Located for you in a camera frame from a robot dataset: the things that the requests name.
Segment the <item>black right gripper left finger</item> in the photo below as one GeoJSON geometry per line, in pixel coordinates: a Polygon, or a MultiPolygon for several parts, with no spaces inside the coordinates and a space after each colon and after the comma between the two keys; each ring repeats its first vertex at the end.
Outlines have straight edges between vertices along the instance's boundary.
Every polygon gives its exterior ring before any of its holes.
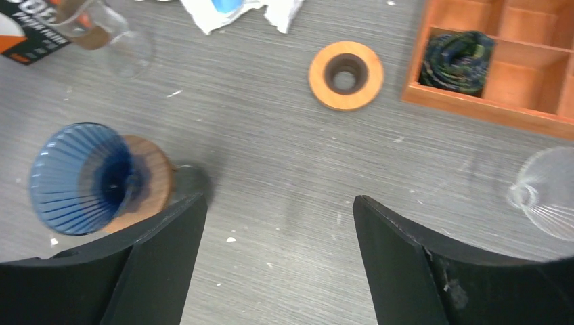
{"type": "Polygon", "coordinates": [[[207,213],[201,194],[87,244],[1,264],[2,324],[179,324],[207,213]]]}

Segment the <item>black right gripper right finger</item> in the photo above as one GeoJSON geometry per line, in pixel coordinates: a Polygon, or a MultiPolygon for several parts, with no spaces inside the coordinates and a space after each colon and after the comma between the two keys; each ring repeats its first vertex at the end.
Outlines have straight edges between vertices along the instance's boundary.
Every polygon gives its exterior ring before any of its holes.
{"type": "Polygon", "coordinates": [[[379,324],[572,324],[573,259],[536,262],[465,244],[369,196],[353,216],[379,324]]]}

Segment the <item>blue glass dripper cone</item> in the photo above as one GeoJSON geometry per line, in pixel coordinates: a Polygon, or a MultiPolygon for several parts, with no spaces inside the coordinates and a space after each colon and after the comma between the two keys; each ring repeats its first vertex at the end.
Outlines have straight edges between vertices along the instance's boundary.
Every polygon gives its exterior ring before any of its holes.
{"type": "Polygon", "coordinates": [[[135,157],[115,130],[93,122],[66,125],[42,146],[29,195],[39,221],[69,236],[109,225],[143,187],[135,157]]]}

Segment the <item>orange coffee filter box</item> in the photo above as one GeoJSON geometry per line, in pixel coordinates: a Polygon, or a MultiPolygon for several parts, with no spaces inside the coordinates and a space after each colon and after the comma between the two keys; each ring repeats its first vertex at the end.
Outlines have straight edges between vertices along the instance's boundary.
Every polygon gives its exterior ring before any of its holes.
{"type": "Polygon", "coordinates": [[[55,20],[59,1],[1,0],[1,55],[30,65],[70,41],[43,24],[55,20]]]}

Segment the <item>rolled dark green tie front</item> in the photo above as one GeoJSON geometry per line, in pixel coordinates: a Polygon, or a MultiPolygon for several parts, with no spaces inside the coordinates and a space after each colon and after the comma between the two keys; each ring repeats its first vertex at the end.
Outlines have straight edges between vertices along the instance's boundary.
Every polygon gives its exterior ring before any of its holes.
{"type": "Polygon", "coordinates": [[[421,85],[479,95],[486,83],[496,41],[479,31],[432,36],[423,55],[421,85]]]}

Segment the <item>orange wooden compartment tray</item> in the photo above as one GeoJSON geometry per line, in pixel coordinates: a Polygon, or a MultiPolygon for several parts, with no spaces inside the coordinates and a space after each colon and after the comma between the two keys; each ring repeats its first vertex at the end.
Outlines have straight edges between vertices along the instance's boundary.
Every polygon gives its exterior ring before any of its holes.
{"type": "Polygon", "coordinates": [[[573,139],[573,2],[427,1],[401,98],[573,139]],[[495,41],[482,91],[464,95],[420,84],[429,41],[470,30],[495,41]]]}

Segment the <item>small glass carafe wood collar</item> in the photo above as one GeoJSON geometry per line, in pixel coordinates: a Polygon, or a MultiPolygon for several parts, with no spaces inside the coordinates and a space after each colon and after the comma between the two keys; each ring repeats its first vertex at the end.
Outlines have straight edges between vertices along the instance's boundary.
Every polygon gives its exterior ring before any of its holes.
{"type": "Polygon", "coordinates": [[[116,76],[134,78],[152,63],[150,34],[106,1],[59,1],[52,9],[52,14],[35,17],[82,49],[101,52],[116,76]]]}

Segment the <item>crumpled white plastic bag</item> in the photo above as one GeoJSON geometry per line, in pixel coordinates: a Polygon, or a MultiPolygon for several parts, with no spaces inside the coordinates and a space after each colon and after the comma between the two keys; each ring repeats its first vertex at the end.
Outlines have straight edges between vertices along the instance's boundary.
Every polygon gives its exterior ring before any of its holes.
{"type": "Polygon", "coordinates": [[[303,0],[181,0],[184,9],[204,35],[232,24],[251,10],[263,7],[266,21],[279,33],[286,34],[303,3],[303,0]]]}

